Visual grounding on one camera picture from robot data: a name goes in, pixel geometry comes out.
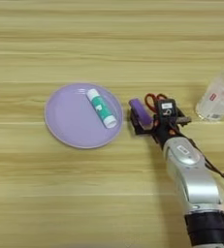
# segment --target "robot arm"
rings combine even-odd
[[[153,118],[147,116],[139,100],[130,101],[135,132],[152,135],[162,147],[168,173],[181,199],[192,246],[224,248],[224,206],[217,185],[204,155],[177,126],[187,124],[190,119],[176,107],[174,100],[153,100],[156,112]]]
[[[205,157],[187,138],[167,140],[164,156],[181,198],[191,244],[224,248],[224,206]]]

